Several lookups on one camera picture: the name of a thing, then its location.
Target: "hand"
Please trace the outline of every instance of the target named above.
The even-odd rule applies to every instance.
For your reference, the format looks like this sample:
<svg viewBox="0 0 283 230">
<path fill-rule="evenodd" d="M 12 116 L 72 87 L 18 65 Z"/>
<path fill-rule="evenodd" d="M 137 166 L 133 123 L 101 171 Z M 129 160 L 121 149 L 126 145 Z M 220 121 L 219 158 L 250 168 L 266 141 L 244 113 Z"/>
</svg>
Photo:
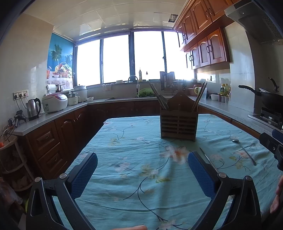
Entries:
<svg viewBox="0 0 283 230">
<path fill-rule="evenodd" d="M 114 228 L 112 230 L 147 230 L 147 227 L 145 225 L 138 225 L 130 228 Z"/>
<path fill-rule="evenodd" d="M 270 206 L 270 213 L 274 213 L 279 206 L 279 196 L 282 192 L 282 188 L 283 188 L 283 176 L 280 177 L 280 180 L 278 182 L 278 185 L 275 191 L 276 197 L 274 198 L 274 201 L 272 202 L 272 205 Z"/>
</svg>

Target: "stainless steel kettle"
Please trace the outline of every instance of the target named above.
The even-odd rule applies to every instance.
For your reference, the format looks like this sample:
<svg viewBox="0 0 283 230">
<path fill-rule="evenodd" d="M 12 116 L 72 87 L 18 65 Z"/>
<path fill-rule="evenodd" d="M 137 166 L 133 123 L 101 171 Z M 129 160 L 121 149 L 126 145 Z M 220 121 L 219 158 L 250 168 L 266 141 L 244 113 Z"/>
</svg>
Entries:
<svg viewBox="0 0 283 230">
<path fill-rule="evenodd" d="M 38 101 L 39 104 L 39 111 L 37 108 L 36 102 Z M 38 98 L 31 99 L 26 103 L 27 106 L 27 115 L 29 117 L 29 120 L 32 121 L 34 119 L 37 119 L 39 117 L 39 113 L 41 111 L 41 102 Z"/>
</svg>

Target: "bright window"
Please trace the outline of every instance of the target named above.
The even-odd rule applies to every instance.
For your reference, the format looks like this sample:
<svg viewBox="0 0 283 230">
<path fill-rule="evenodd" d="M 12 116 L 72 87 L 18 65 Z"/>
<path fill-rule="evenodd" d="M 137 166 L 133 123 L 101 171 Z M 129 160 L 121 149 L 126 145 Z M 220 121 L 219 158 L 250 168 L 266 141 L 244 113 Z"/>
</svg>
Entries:
<svg viewBox="0 0 283 230">
<path fill-rule="evenodd" d="M 100 40 L 78 46 L 77 83 L 91 86 L 100 84 Z"/>
<path fill-rule="evenodd" d="M 175 79 L 191 80 L 194 71 L 187 68 L 186 53 L 180 51 L 176 32 L 164 31 L 167 72 L 174 72 Z"/>
<path fill-rule="evenodd" d="M 136 76 L 141 70 L 142 79 L 160 79 L 160 71 L 165 71 L 161 32 L 134 32 L 134 48 Z"/>
<path fill-rule="evenodd" d="M 127 81 L 130 76 L 129 35 L 105 38 L 103 43 L 103 83 Z"/>
</svg>

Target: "kettle handle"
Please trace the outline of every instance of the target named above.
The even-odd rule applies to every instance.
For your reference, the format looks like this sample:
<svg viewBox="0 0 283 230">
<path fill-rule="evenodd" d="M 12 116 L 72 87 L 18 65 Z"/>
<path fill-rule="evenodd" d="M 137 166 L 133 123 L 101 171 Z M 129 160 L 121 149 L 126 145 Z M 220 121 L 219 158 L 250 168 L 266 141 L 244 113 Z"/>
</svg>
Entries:
<svg viewBox="0 0 283 230">
<path fill-rule="evenodd" d="M 40 102 L 40 100 L 38 99 L 38 98 L 36 98 L 35 99 L 35 103 L 38 101 L 38 104 L 39 104 L 39 111 L 38 111 L 38 113 L 40 113 L 40 111 L 41 111 L 41 102 Z"/>
</svg>

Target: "paper towel roll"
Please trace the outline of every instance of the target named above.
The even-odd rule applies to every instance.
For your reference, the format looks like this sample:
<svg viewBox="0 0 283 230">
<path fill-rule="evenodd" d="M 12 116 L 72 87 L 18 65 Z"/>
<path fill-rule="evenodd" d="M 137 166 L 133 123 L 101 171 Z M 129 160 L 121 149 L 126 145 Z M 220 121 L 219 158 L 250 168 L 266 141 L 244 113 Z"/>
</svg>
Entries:
<svg viewBox="0 0 283 230">
<path fill-rule="evenodd" d="M 56 85 L 47 85 L 46 89 L 48 89 L 48 90 L 56 90 L 57 87 L 56 87 Z"/>
</svg>

